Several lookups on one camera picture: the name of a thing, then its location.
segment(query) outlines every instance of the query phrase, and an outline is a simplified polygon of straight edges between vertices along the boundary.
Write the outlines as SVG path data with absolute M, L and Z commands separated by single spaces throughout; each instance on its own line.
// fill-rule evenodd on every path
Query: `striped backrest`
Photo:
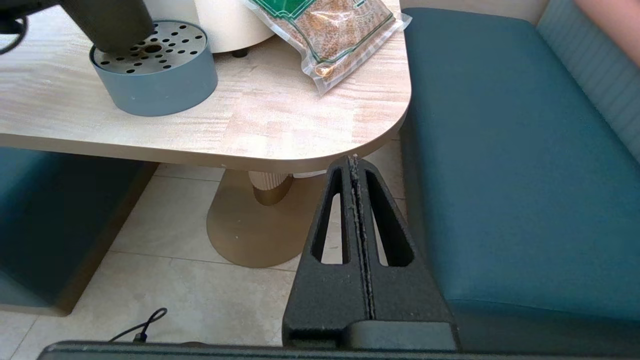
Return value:
M 640 68 L 572 0 L 551 0 L 538 31 L 640 162 Z

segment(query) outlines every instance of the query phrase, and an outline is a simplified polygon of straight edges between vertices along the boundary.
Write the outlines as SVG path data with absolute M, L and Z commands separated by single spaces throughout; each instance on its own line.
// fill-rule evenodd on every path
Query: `plastic bag of seeds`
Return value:
M 411 17 L 382 0 L 243 0 L 302 54 L 302 71 L 324 94 L 349 76 Z

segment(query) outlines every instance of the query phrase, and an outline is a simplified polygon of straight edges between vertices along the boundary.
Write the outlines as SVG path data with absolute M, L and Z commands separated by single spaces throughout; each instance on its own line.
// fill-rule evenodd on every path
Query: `wooden table top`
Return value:
M 399 11 L 398 0 L 385 0 Z M 90 41 L 61 8 L 32 15 L 0 58 L 0 146 L 228 167 L 321 170 L 392 138 L 411 96 L 404 34 L 324 96 L 278 37 L 247 57 L 216 55 L 219 83 L 202 104 L 163 116 L 116 108 L 93 69 Z

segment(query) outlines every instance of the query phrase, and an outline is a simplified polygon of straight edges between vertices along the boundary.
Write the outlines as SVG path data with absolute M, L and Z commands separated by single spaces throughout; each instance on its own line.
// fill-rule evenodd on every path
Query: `gray cylindrical container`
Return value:
M 155 21 L 154 33 L 122 54 L 91 49 L 95 71 L 120 109 L 161 116 L 200 104 L 218 84 L 207 35 L 198 26 Z

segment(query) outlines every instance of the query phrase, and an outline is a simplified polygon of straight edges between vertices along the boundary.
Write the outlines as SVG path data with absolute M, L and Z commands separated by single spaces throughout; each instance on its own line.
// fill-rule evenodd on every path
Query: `green label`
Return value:
M 271 16 L 295 20 L 316 0 L 254 0 Z

